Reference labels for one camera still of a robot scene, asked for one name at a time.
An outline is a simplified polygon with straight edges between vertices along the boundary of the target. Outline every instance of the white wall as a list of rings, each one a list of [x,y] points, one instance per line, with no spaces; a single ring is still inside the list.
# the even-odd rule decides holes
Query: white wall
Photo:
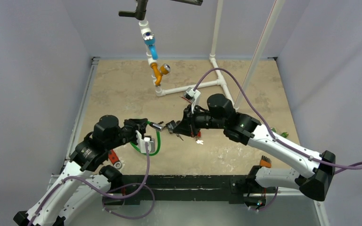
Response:
[[[303,145],[362,161],[362,1],[312,0],[278,58]],[[334,177],[332,226],[362,225],[362,170]]]
[[[93,56],[145,58],[138,21],[119,17],[134,11],[134,0],[63,0],[77,31]],[[274,0],[224,1],[218,39],[219,58],[253,56]],[[263,57],[277,57],[309,0],[288,0]],[[212,46],[217,1],[193,6],[150,0],[146,17],[156,34],[159,57],[204,57]]]
[[[61,0],[0,0],[0,225],[60,169],[89,65]]]

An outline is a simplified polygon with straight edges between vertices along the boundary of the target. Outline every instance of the red tool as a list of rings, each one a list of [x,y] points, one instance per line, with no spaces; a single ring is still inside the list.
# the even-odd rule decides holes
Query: red tool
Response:
[[[116,152],[113,149],[110,150],[110,152],[109,152],[109,160],[113,164],[113,166],[118,170],[121,169],[121,167],[123,166],[121,164],[120,159],[118,158]]]

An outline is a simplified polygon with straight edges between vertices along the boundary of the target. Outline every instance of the green hose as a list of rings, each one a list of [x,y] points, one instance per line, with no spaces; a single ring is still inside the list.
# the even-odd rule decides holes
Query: green hose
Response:
[[[155,155],[157,155],[157,153],[159,153],[159,151],[160,151],[160,132],[159,131],[156,131],[156,137],[157,137],[157,148],[156,148],[156,151],[154,152],[154,153],[152,153],[152,154],[149,154],[149,156],[155,156]],[[141,150],[135,145],[135,144],[133,144],[133,143],[130,143],[134,148],[135,148],[135,150],[137,150],[139,153],[141,153]]]

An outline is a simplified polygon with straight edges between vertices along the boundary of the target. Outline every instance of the red object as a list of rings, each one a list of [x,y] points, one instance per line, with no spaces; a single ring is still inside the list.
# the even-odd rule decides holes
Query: red object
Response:
[[[120,159],[118,158],[116,152],[112,149],[109,152],[109,160],[110,162],[114,165],[116,162],[120,161]]]

